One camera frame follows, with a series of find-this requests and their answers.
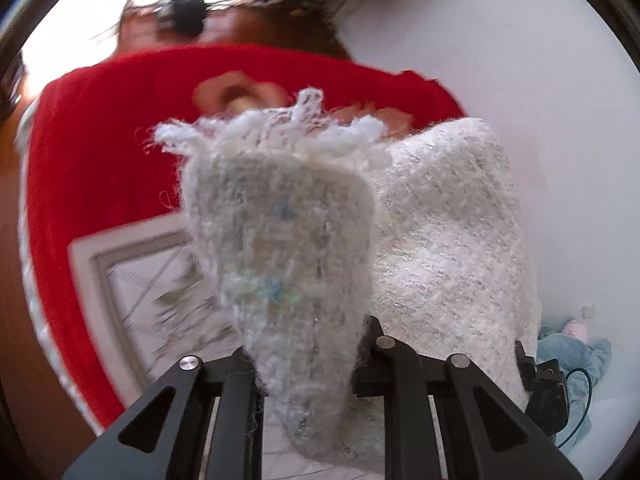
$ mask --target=white cloth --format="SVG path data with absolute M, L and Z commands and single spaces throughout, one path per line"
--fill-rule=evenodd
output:
M 187 156 L 200 263 L 288 439 L 376 472 L 382 400 L 349 387 L 365 313 L 421 354 L 467 354 L 521 408 L 514 340 L 534 354 L 541 315 L 495 134 L 475 119 L 390 144 L 382 133 L 373 118 L 322 117 L 317 91 L 292 108 L 156 132 Z

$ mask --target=wall outlet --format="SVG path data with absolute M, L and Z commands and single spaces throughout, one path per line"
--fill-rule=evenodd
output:
M 596 315 L 596 306 L 593 303 L 582 304 L 582 319 L 591 319 Z

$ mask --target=black bracket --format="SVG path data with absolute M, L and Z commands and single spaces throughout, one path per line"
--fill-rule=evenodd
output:
M 384 335 L 369 317 L 360 357 L 354 394 L 385 400 L 386 480 L 443 478 L 438 437 L 450 480 L 582 478 L 467 356 L 421 356 Z M 205 364 L 184 357 L 88 447 L 63 480 L 194 480 L 203 468 L 206 480 L 261 480 L 264 392 L 255 380 L 241 349 Z
M 531 393 L 525 414 L 547 436 L 554 437 L 569 422 L 569 399 L 566 378 L 560 371 L 557 359 L 536 364 L 533 357 L 524 353 L 520 341 L 516 341 L 516 361 L 525 389 Z

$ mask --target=metal screw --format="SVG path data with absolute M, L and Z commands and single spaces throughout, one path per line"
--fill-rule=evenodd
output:
M 456 368 L 466 368 L 471 364 L 471 361 L 464 354 L 453 354 L 451 356 L 451 364 Z
M 389 350 L 390 348 L 396 346 L 396 340 L 391 336 L 381 335 L 376 339 L 376 345 L 378 345 L 382 349 Z
M 198 358 L 195 355 L 187 355 L 180 359 L 180 368 L 183 370 L 193 370 L 198 366 Z

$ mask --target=white floor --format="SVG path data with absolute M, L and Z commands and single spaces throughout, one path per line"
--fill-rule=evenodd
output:
M 638 359 L 613 346 L 611 365 L 596 386 L 589 409 L 593 428 L 569 453 L 584 480 L 598 480 L 640 420 Z

